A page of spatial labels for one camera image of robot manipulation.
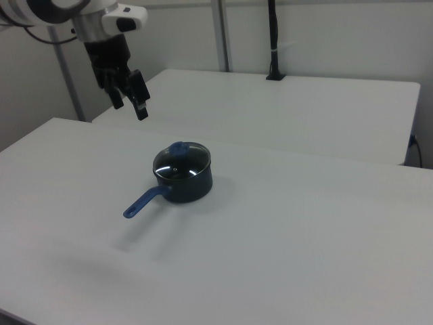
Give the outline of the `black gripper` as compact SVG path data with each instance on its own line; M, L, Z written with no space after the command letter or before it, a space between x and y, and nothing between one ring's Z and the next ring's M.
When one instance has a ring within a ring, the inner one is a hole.
M141 72L130 72L127 66L131 54L125 36L119 34L103 41L86 42L84 46L97 84L108 94L113 107L117 110L124 106L118 89L124 88L128 81L128 98L138 120L147 118L146 102L150 99L150 93Z

